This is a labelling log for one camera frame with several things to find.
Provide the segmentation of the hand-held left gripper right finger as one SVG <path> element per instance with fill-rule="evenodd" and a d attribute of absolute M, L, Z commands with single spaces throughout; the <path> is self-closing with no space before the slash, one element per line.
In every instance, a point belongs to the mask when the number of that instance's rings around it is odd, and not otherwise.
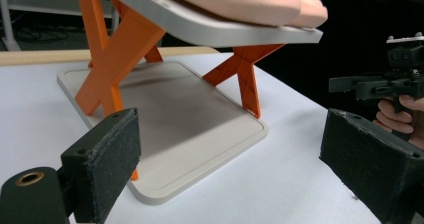
<path fill-rule="evenodd" d="M 382 224 L 424 224 L 424 150 L 330 109 L 320 159 Z"/>

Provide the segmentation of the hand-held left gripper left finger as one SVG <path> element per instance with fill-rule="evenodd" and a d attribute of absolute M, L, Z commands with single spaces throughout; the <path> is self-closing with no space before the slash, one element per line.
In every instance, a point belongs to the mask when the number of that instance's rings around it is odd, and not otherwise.
<path fill-rule="evenodd" d="M 61 155 L 76 186 L 79 223 L 104 224 L 141 157 L 138 110 L 113 113 Z"/>

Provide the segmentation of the pink slipper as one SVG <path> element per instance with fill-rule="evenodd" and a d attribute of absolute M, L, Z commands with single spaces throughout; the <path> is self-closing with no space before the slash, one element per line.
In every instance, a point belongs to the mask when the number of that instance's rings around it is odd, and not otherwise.
<path fill-rule="evenodd" d="M 184 0 L 215 15 L 246 23 L 283 26 L 301 13 L 300 0 Z"/>
<path fill-rule="evenodd" d="M 300 0 L 300 14 L 289 25 L 299 28 L 317 28 L 327 19 L 327 8 L 321 0 Z"/>

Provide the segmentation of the white rack with orange legs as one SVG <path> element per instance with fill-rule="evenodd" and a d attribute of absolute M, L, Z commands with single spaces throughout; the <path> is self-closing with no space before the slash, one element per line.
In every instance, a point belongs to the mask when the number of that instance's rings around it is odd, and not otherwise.
<path fill-rule="evenodd" d="M 140 115 L 142 159 L 128 186 L 167 202 L 264 139 L 254 65 L 317 29 L 258 26 L 183 0 L 79 0 L 91 61 L 58 82 L 88 127 L 125 107 Z"/>

